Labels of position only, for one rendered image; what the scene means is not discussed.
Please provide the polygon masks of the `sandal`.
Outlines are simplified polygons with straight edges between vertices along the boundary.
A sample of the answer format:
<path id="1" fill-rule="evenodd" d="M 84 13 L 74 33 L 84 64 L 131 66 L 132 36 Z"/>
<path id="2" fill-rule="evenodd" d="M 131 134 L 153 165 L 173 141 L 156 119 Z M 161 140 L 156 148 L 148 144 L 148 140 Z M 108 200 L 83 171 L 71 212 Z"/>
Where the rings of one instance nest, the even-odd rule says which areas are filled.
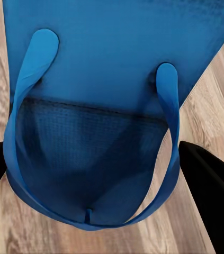
<path id="1" fill-rule="evenodd" d="M 138 223 L 180 173 L 180 107 L 224 44 L 224 0 L 2 0 L 6 175 L 28 206 L 78 229 Z M 162 140 L 172 155 L 143 212 Z"/>

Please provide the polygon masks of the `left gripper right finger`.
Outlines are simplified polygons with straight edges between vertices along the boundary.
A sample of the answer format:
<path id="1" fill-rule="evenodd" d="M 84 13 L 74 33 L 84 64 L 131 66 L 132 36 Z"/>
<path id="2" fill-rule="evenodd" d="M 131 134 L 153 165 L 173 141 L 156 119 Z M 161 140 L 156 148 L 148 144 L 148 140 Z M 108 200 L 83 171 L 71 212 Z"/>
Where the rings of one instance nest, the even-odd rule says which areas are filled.
<path id="1" fill-rule="evenodd" d="M 185 176 L 216 254 L 224 254 L 224 161 L 203 147 L 180 141 Z"/>

